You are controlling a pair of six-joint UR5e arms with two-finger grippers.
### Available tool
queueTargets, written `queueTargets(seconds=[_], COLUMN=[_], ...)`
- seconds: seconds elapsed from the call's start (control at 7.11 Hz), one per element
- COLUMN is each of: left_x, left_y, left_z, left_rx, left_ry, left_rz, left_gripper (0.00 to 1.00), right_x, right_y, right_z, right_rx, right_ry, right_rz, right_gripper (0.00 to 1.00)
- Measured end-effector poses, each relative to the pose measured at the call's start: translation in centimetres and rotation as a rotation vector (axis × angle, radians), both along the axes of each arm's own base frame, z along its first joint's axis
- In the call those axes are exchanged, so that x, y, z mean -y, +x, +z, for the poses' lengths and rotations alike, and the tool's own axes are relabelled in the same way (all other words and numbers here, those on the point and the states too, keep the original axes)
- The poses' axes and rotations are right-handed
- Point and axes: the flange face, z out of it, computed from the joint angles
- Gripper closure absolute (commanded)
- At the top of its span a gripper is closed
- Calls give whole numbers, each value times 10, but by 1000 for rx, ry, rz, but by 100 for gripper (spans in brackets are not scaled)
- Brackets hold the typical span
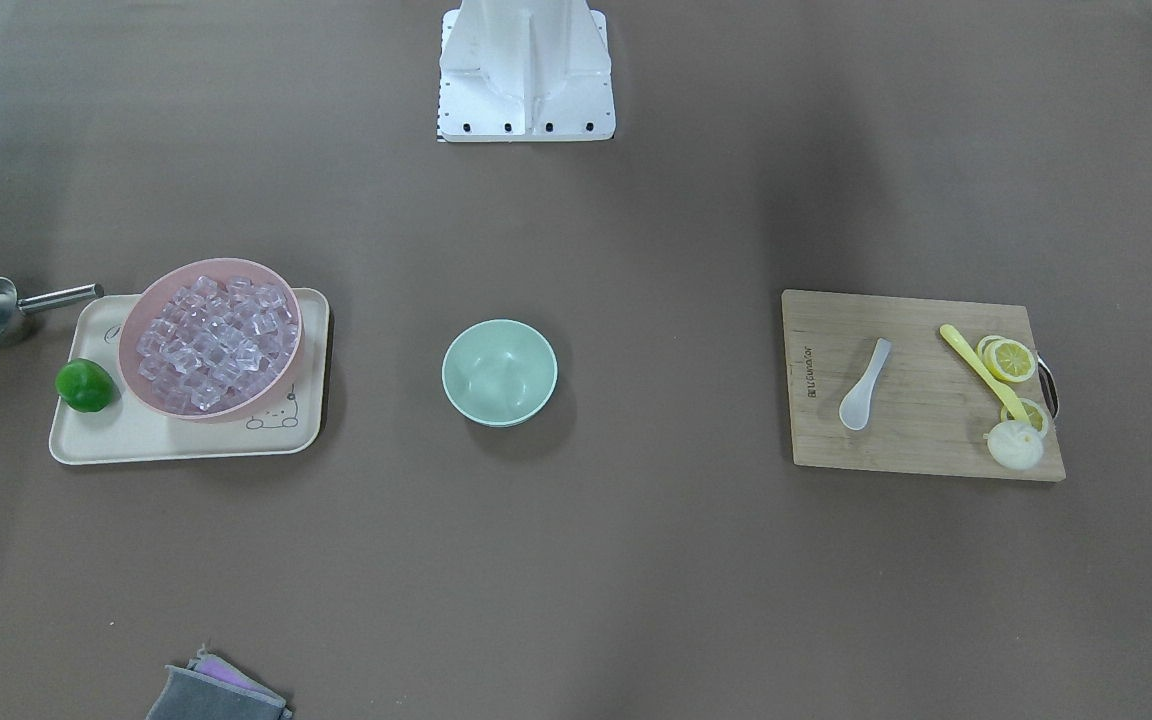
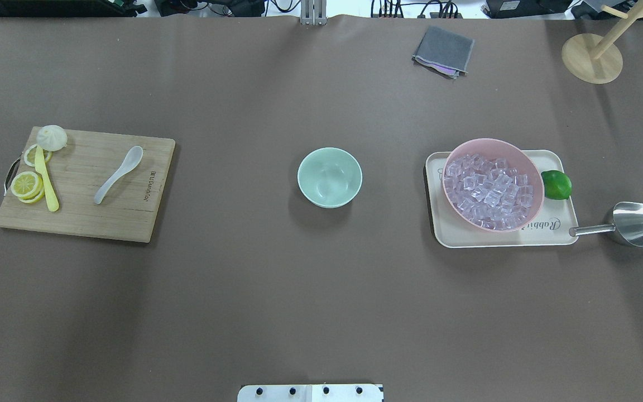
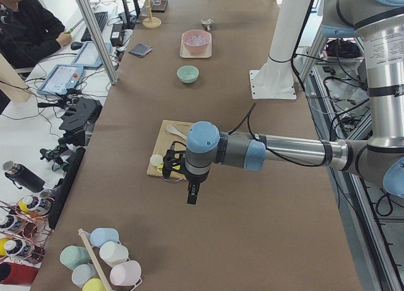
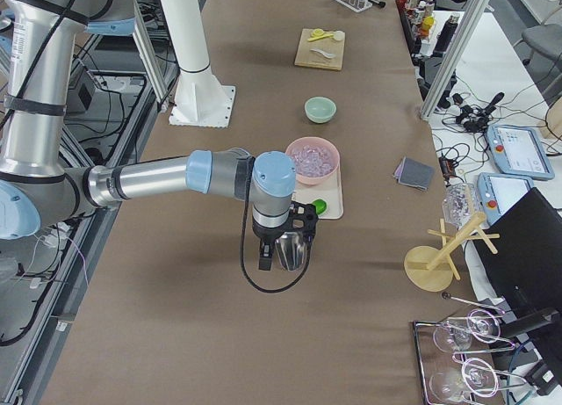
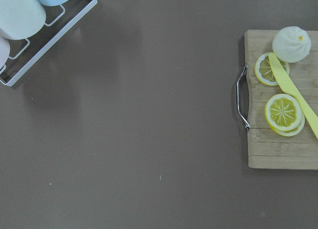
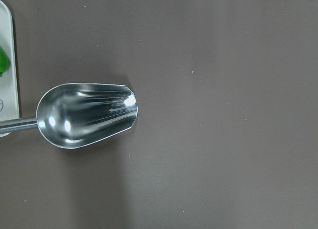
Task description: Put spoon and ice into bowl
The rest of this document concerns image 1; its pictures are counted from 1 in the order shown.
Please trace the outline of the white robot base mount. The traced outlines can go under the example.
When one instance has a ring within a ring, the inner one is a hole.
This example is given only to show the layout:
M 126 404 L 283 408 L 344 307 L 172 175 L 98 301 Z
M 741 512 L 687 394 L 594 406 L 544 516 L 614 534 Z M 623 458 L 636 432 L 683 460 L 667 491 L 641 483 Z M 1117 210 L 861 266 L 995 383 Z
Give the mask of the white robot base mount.
M 585 1 L 463 1 L 440 23 L 435 141 L 611 141 L 607 18 Z

